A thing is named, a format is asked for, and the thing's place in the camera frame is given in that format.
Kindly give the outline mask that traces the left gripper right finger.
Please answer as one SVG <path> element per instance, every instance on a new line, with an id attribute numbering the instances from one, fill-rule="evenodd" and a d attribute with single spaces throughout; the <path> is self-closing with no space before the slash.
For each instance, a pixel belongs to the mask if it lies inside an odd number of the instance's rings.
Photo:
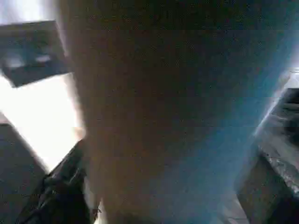
<path id="1" fill-rule="evenodd" d="M 236 194 L 249 223 L 299 222 L 299 171 L 295 166 L 259 153 L 239 180 Z"/>

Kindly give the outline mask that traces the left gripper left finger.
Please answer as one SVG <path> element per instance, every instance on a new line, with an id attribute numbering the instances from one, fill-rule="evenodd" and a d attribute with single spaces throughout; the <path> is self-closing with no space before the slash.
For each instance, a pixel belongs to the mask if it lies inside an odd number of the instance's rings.
<path id="1" fill-rule="evenodd" d="M 44 176 L 18 216 L 20 224 L 89 224 L 84 199 L 84 140 Z"/>

